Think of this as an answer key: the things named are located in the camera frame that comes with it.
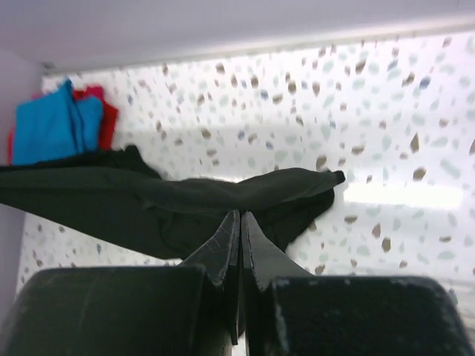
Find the black t shirt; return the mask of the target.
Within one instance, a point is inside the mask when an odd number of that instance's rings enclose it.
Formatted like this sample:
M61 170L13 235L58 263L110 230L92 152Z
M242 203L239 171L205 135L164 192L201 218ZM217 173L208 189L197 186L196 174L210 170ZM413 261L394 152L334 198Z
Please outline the black t shirt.
M281 250L335 199L341 171L287 168L227 182L163 179L131 145L1 168L1 203L160 259L187 258L232 211Z

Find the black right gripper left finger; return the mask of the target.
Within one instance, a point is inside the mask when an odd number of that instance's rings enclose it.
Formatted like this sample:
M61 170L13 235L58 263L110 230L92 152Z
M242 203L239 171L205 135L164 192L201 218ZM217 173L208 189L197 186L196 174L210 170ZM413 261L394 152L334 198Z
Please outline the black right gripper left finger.
M240 215L178 266L55 268L24 286L3 355L230 355L238 341Z

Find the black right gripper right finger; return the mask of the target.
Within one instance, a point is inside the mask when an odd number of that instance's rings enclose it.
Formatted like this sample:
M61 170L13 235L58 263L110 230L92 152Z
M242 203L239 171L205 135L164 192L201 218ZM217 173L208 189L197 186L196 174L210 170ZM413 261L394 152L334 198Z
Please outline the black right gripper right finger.
M415 276L315 276L241 220L248 355L472 355L449 294Z

